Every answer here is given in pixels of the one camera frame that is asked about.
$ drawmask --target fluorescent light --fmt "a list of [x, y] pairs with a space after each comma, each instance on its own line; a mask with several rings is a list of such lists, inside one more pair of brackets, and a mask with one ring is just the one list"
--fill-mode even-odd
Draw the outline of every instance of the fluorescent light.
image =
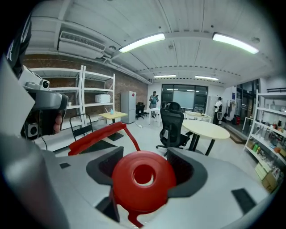
[[154, 78], [176, 77], [176, 75], [154, 76]]
[[118, 51], [125, 53], [125, 52], [132, 50], [132, 49], [138, 48], [142, 45], [147, 45], [149, 43], [152, 43], [155, 41], [162, 41], [162, 40], [165, 40], [164, 34], [156, 34], [156, 35], [152, 35], [150, 37], [146, 37], [146, 38], [140, 39], [138, 41], [135, 41], [129, 45], [126, 45], [126, 46], [120, 48]]
[[239, 48], [242, 48], [252, 54], [256, 54], [259, 52], [258, 49], [256, 49], [255, 47], [251, 46], [251, 45], [248, 45], [242, 41], [239, 41], [237, 39], [234, 39], [234, 38], [231, 38], [231, 37], [228, 37], [228, 36], [225, 36], [225, 35], [222, 35], [222, 34], [214, 34], [213, 36], [213, 40], [214, 41], [220, 41], [220, 42], [223, 42], [223, 43], [227, 43], [227, 44], [230, 44], [230, 45], [234, 45], [236, 47], [239, 47]]
[[213, 80], [213, 81], [218, 81], [218, 78], [213, 78], [213, 77], [207, 77], [207, 76], [195, 76], [195, 78], [198, 79], [206, 79], [206, 80]]

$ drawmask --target black pants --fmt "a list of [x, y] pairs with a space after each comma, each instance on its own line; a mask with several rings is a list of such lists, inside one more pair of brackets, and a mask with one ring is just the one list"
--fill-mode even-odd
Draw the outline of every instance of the black pants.
[[218, 125], [218, 124], [219, 124], [218, 112], [215, 112], [215, 113], [214, 113], [213, 124], [215, 124], [215, 125]]

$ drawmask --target white microwave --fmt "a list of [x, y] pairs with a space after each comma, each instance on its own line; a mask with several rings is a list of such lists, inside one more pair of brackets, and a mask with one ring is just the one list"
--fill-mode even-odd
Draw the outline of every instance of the white microwave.
[[98, 103], [108, 103], [110, 102], [110, 95], [96, 95], [95, 96], [95, 102]]

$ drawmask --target gray refrigerator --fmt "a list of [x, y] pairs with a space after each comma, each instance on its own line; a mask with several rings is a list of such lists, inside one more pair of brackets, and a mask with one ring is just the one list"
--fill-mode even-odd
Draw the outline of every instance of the gray refrigerator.
[[127, 124], [135, 122], [136, 92], [133, 91], [122, 92], [120, 99], [121, 99], [121, 112], [128, 114], [128, 116], [122, 117], [121, 121]]

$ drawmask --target air conditioning unit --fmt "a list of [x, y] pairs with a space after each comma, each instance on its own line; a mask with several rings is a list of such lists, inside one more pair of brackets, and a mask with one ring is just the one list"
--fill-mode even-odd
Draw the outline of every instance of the air conditioning unit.
[[92, 39], [65, 31], [62, 31], [59, 39], [60, 52], [79, 55], [89, 59], [101, 58], [106, 48]]

